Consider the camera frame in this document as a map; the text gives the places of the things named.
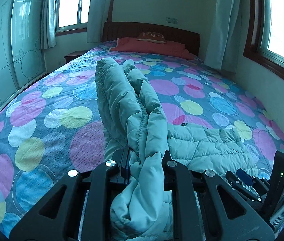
metal screw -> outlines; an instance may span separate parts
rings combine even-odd
[[[105,165],[107,167],[114,167],[116,165],[116,162],[114,160],[108,160]]]
[[[77,174],[78,174],[78,171],[75,170],[75,169],[72,169],[72,170],[70,170],[70,171],[67,173],[67,175],[68,175],[69,177],[75,177],[75,176],[77,176]]]
[[[214,177],[215,176],[215,172],[213,170],[206,170],[205,171],[205,174],[208,176],[208,177]]]
[[[177,166],[177,163],[176,163],[176,161],[174,161],[174,160],[168,161],[167,164],[168,164],[169,167],[176,167],[176,166]]]

blue component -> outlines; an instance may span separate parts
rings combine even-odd
[[[239,168],[236,171],[236,176],[241,179],[246,185],[253,186],[253,179],[252,177],[245,172],[243,169]]]

white curtain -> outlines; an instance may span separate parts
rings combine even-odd
[[[204,64],[235,71],[239,54],[240,0],[217,0]]]
[[[87,19],[87,42],[101,41],[104,22],[107,20],[111,0],[91,0]]]
[[[43,0],[41,48],[48,49],[55,45],[55,0]]]

bed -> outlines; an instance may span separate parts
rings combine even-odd
[[[284,133],[263,104],[216,70],[194,60],[110,51],[117,38],[143,31],[162,33],[197,55],[199,34],[141,23],[104,26],[104,42],[34,83],[0,112],[0,230],[14,225],[71,169],[94,169],[104,161],[103,125],[95,90],[96,62],[132,59],[157,92],[169,123],[235,127],[259,177],[269,178]]]

red pillow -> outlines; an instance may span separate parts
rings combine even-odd
[[[117,46],[111,51],[134,52],[134,53],[152,53],[167,56],[180,57],[187,60],[194,60],[194,55],[185,49],[182,43],[167,41],[165,44],[137,41],[136,38],[120,38],[117,40]]]

